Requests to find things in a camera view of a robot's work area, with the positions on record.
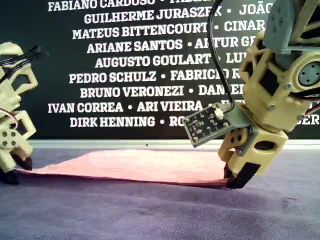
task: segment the pink towel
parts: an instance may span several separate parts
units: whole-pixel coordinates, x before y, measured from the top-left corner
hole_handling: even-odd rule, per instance
[[[156,182],[185,186],[225,186],[225,163],[216,152],[95,151],[33,171],[33,175]]]

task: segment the black banner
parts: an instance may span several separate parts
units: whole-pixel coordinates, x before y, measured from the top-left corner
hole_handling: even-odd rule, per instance
[[[275,1],[225,0],[215,46],[236,100],[239,66]],[[33,64],[39,87],[24,93],[33,139],[187,139],[184,116],[228,98],[207,40],[210,0],[5,1],[1,43],[49,58]],[[318,114],[291,139],[317,139]]]

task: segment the circuit board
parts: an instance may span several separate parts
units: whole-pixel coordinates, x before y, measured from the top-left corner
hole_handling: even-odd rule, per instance
[[[216,134],[216,137],[219,137],[223,133],[219,135],[218,131],[230,126],[230,123],[226,119],[219,119],[217,117],[215,110],[214,107],[207,107],[185,118],[184,126],[193,143],[201,142],[205,138]]]

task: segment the beige robot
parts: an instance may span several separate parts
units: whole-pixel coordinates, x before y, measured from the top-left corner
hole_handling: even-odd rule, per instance
[[[31,62],[46,54],[35,47],[25,53],[16,44],[6,42],[0,45],[0,180],[17,185],[14,173],[16,164],[25,170],[32,170],[33,147],[27,140],[36,133],[36,128],[26,111],[17,111],[21,94],[38,86]],[[18,82],[24,76],[27,82]]]
[[[215,1],[212,14],[221,2]],[[219,68],[212,43],[211,51]],[[266,30],[247,49],[240,77],[245,104],[229,94],[231,104],[216,103],[184,121],[195,148],[225,136],[218,155],[226,162],[231,189],[241,189],[263,174],[286,144],[285,132],[319,109],[309,108],[320,101],[320,0],[277,0]]]

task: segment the black backdrop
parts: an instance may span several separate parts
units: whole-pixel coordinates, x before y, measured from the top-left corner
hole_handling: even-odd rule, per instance
[[[65,11],[49,11],[52,9],[59,9],[56,3],[48,3],[47,0],[17,0],[5,1],[0,4],[0,18],[1,18],[1,35],[0,41],[14,42],[20,45],[24,51],[30,49],[34,45],[40,45],[42,49],[50,54],[40,62],[33,64],[33,70],[39,82],[39,87],[22,95],[22,104],[20,109],[27,110],[37,128],[37,134],[33,139],[186,139],[186,133],[181,126],[170,126],[170,118],[181,117],[192,114],[192,111],[163,111],[161,102],[174,101],[200,101],[203,107],[210,103],[227,100],[226,95],[218,95],[219,87],[221,85],[219,79],[209,80],[171,80],[171,71],[185,71],[185,70],[215,70],[215,66],[211,59],[209,64],[190,64],[190,65],[168,65],[168,66],[154,66],[153,59],[155,56],[169,56],[169,55],[183,55],[184,60],[195,58],[195,55],[208,54],[208,46],[201,49],[200,43],[205,43],[204,39],[207,37],[205,33],[207,16],[203,11],[205,7],[210,7],[212,1],[179,1],[179,0],[156,0],[153,5],[140,6],[123,6],[110,7],[111,1],[91,1],[97,3],[98,7],[95,9],[85,10],[65,10]],[[100,8],[100,3],[109,4],[107,8]],[[250,37],[255,36],[259,32],[259,24],[265,23],[268,14],[265,12],[270,8],[270,3],[274,0],[225,0],[222,9],[215,18],[215,23],[218,29],[215,30],[215,37],[218,39],[224,38],[224,41],[231,40],[231,38],[238,43],[238,47],[223,47],[221,42],[218,44],[218,53],[221,57],[222,67],[229,70],[229,83],[233,85],[234,97],[241,100],[239,94],[243,81],[235,79],[234,74],[239,68],[238,63],[230,63],[235,60],[241,60],[243,57]],[[251,14],[242,15],[242,9],[245,5],[250,5],[248,8]],[[154,16],[160,13],[160,10],[170,9],[188,9],[189,13],[194,14],[197,9],[197,17],[180,18],[180,19],[162,19],[162,20],[144,20],[144,21],[122,21],[114,23],[99,23],[86,24],[85,16],[92,14],[129,12],[129,11],[154,11]],[[259,10],[256,14],[252,14],[254,10]],[[177,30],[182,24],[203,23],[200,33],[183,33],[176,34],[156,34],[159,28],[156,26],[174,25]],[[231,27],[231,24],[247,23],[251,28],[240,31]],[[153,35],[141,36],[122,36],[123,27],[137,27],[137,26],[153,26]],[[103,28],[119,28],[119,36],[93,38],[93,39],[73,39],[76,30],[85,29],[103,29]],[[181,40],[180,43],[183,48],[167,49],[159,51],[135,51],[138,50],[137,41],[155,41],[155,40]],[[90,44],[110,44],[117,42],[131,42],[131,52],[109,52],[99,54],[87,54]],[[109,67],[96,68],[97,60],[103,58],[119,58],[119,57],[134,57],[147,56],[151,59],[150,66],[143,67]],[[150,82],[110,82],[113,78],[108,78],[104,83],[91,84],[70,84],[70,74],[91,74],[91,73],[110,73],[119,72],[156,72],[156,81]],[[199,86],[204,89],[205,86],[211,86],[212,95],[199,95]],[[126,97],[123,88],[130,87],[152,87],[152,86],[181,86],[183,87],[183,95],[180,96],[155,96],[155,97]],[[81,89],[88,88],[119,88],[121,95],[119,97],[108,98],[81,98]],[[120,102],[122,104],[123,112],[109,112],[109,113],[79,113],[77,106],[79,103],[110,103]],[[145,102],[158,102],[157,112],[137,112],[140,104]],[[65,113],[49,113],[49,104],[67,104],[74,103],[74,112]],[[100,127],[99,118],[111,117],[154,117],[155,125],[149,127]],[[98,118],[96,127],[71,127],[71,118]],[[296,130],[289,134],[291,139],[318,139],[317,131],[319,124],[319,116],[313,115],[310,119],[299,125]]]

